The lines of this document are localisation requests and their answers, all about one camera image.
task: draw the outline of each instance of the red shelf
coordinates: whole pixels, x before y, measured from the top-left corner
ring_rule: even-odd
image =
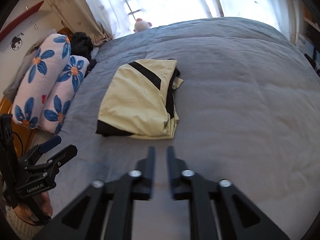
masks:
[[[15,18],[12,22],[10,22],[1,32],[0,32],[0,42],[20,23],[22,23],[25,19],[36,13],[44,1],[37,3],[36,5],[32,6],[30,9],[26,10],[22,14],[20,14],[17,18]]]

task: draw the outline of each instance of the floral pillow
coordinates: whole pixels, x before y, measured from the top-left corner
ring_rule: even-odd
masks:
[[[68,63],[69,55],[67,36],[55,33],[41,44],[13,102],[12,119],[16,124],[31,129],[37,127],[47,97]]]
[[[40,118],[39,126],[48,132],[58,133],[70,103],[78,91],[89,65],[85,57],[70,56],[68,64],[57,79]]]

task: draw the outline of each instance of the human hand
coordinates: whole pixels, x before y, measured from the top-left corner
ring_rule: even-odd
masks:
[[[52,216],[53,210],[49,198],[49,193],[43,192],[41,193],[41,196],[43,198],[43,203],[41,206],[41,210],[46,213],[49,217]],[[19,203],[18,206],[16,206],[13,211],[17,214],[17,216],[22,219],[25,222],[28,222],[30,224],[34,224],[33,221],[31,220],[31,209],[25,204],[25,203]]]

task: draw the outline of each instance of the gray duvet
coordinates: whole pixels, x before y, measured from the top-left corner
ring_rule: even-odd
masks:
[[[174,140],[95,134],[117,68],[137,59],[178,60],[180,118]],[[118,179],[156,147],[152,201],[137,202],[133,239],[189,239],[187,202],[168,190],[166,148],[207,179],[232,180],[292,240],[320,209],[320,79],[276,29],[241,18],[182,22],[110,41],[72,101],[59,135],[78,155],[50,191],[54,214],[91,181]]]

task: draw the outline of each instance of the cartoon face drawing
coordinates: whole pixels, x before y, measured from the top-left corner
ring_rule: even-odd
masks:
[[[17,37],[13,37],[11,41],[11,48],[15,51],[21,48],[22,46],[22,39],[19,36],[23,36],[23,33],[20,33]]]

